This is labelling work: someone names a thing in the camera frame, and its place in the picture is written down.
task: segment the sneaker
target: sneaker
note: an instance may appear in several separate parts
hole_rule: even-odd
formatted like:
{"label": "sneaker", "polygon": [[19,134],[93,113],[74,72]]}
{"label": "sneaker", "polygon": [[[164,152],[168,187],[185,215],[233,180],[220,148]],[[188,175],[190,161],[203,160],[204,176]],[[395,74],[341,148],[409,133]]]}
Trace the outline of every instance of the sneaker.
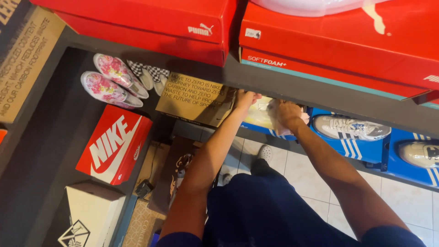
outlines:
{"label": "sneaker", "polygon": [[230,180],[232,180],[232,175],[226,173],[223,175],[223,186],[230,183]]}
{"label": "sneaker", "polygon": [[105,76],[130,91],[139,98],[148,98],[148,90],[133,72],[119,58],[96,53],[93,57],[96,68]]}
{"label": "sneaker", "polygon": [[169,78],[169,70],[161,69],[142,63],[126,61],[133,73],[140,79],[146,89],[154,88],[157,95],[161,96]]}
{"label": "sneaker", "polygon": [[438,167],[439,145],[428,142],[409,142],[399,146],[399,156],[405,162],[422,168]]}
{"label": "sneaker", "polygon": [[332,139],[381,140],[391,127],[340,115],[320,115],[313,118],[313,126],[320,134]]}
{"label": "sneaker", "polygon": [[142,107],[143,102],[98,72],[86,71],[81,84],[93,98],[126,109]]}
{"label": "sneaker", "polygon": [[273,157],[273,151],[271,147],[268,145],[262,145],[261,149],[259,149],[258,159],[264,159],[267,163],[271,161]]}

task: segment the hand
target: hand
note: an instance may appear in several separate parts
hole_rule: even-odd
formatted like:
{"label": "hand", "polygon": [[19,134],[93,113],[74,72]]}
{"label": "hand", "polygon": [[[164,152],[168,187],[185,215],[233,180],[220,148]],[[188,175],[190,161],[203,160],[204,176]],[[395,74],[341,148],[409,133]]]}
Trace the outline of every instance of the hand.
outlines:
{"label": "hand", "polygon": [[244,89],[238,89],[236,93],[235,109],[241,109],[247,112],[251,105],[256,103],[256,100],[262,98],[261,94],[257,94],[250,91],[244,91]]}
{"label": "hand", "polygon": [[279,108],[277,110],[277,120],[284,127],[291,128],[291,125],[296,123],[297,119],[303,121],[300,116],[302,115],[302,109],[291,101],[282,99],[277,100]]}

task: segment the floral slip-on shoe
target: floral slip-on shoe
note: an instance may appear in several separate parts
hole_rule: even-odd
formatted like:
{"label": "floral slip-on shoe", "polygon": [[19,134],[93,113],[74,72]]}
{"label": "floral slip-on shoe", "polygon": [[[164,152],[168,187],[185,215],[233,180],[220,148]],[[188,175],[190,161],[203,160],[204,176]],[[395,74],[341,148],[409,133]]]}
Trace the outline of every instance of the floral slip-on shoe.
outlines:
{"label": "floral slip-on shoe", "polygon": [[155,89],[155,92],[161,96],[165,88],[166,81],[168,81],[169,70],[161,69],[142,63],[126,61],[133,73],[140,79],[146,89]]}
{"label": "floral slip-on shoe", "polygon": [[99,72],[107,79],[125,87],[134,96],[139,98],[149,97],[147,89],[119,58],[96,53],[93,62]]}
{"label": "floral slip-on shoe", "polygon": [[81,75],[81,84],[85,91],[93,98],[108,104],[117,105],[126,109],[143,106],[143,102],[139,98],[132,96],[123,89],[123,87],[110,81],[98,72],[84,72]]}

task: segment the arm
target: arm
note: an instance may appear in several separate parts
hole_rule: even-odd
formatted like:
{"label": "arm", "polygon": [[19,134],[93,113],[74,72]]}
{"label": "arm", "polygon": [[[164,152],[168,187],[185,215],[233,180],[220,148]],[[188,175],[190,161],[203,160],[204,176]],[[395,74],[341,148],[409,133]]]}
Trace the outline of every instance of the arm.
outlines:
{"label": "arm", "polygon": [[238,90],[236,107],[194,156],[169,210],[160,238],[173,232],[188,232],[202,238],[207,193],[250,105],[260,97],[260,94]]}
{"label": "arm", "polygon": [[279,120],[296,136],[311,163],[334,192],[357,239],[367,230],[396,225],[409,230],[364,178],[299,118],[300,108],[280,101]]}

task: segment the person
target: person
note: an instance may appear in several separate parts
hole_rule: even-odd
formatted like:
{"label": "person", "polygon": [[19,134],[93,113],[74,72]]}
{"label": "person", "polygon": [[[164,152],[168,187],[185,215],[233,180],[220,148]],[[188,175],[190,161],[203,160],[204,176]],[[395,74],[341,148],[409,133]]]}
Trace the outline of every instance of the person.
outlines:
{"label": "person", "polygon": [[279,100],[278,121],[332,189],[357,239],[326,223],[269,167],[267,146],[252,164],[252,175],[237,174],[211,189],[241,122],[259,98],[237,91],[235,108],[193,158],[157,247],[425,246],[356,169],[311,131],[292,102]]}

